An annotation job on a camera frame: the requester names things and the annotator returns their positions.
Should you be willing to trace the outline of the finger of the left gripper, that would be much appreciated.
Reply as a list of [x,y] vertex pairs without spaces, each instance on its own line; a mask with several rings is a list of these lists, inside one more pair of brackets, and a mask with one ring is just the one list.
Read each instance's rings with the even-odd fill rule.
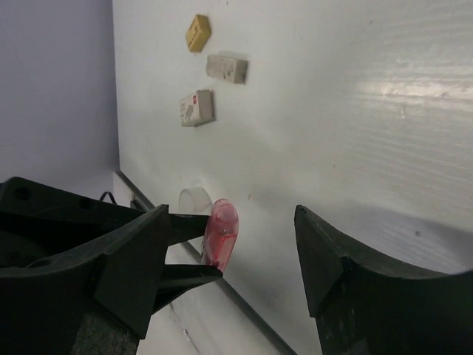
[[162,264],[152,267],[157,274],[157,293],[152,314],[167,306],[193,288],[222,279],[223,273],[216,266],[189,264]]
[[173,246],[204,235],[209,215],[197,214],[164,214],[166,233],[164,246]]

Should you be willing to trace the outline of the white staples box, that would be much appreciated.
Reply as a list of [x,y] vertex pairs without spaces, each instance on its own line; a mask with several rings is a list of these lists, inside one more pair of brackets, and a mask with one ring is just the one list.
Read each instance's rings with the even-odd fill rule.
[[197,127],[215,121],[212,90],[197,90],[179,102],[181,126]]

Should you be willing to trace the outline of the pink correction tape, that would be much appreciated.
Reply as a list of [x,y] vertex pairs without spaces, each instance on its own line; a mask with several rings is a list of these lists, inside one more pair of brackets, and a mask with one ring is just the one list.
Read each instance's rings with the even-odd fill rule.
[[239,233],[239,216],[226,199],[214,203],[205,227],[201,263],[224,272]]

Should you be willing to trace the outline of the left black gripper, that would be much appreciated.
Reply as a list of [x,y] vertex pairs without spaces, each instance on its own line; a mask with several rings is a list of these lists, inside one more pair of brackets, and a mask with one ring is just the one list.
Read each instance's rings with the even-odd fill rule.
[[25,268],[142,214],[139,209],[12,177],[1,183],[1,267]]

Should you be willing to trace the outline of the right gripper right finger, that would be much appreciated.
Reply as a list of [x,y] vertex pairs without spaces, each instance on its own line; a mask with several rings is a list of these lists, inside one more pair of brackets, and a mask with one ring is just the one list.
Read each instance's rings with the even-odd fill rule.
[[472,273],[383,254],[309,208],[294,226],[309,314],[324,354],[470,354]]

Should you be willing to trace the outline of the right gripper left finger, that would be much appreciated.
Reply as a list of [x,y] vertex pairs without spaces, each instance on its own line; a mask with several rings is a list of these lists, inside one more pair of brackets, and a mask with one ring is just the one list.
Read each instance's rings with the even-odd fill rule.
[[135,354],[164,264],[167,206],[25,268],[1,267],[3,354]]

